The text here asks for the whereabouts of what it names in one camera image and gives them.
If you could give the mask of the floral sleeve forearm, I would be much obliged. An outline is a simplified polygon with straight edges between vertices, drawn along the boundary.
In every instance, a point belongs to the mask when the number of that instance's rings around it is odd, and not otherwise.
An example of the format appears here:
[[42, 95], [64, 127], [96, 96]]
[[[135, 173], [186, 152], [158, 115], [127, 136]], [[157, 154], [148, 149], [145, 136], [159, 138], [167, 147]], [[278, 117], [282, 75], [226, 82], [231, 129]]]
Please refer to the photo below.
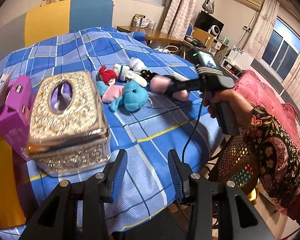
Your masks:
[[244, 141], [259, 163], [259, 180], [268, 196], [289, 208], [300, 194], [300, 149], [279, 120], [255, 106]]

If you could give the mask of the person's right hand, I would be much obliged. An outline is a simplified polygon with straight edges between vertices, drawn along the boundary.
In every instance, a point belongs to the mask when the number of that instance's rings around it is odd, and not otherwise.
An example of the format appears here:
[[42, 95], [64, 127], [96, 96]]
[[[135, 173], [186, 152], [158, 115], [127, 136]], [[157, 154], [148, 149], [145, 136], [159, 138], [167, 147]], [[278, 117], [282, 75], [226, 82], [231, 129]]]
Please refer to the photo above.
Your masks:
[[217, 117], [216, 108], [212, 106], [212, 104], [227, 101], [234, 111], [238, 126], [242, 129], [248, 128], [254, 107], [239, 92], [233, 89], [227, 89], [217, 92], [211, 99], [208, 99], [204, 93], [200, 94], [200, 97], [203, 99], [203, 105], [207, 107], [211, 118]]

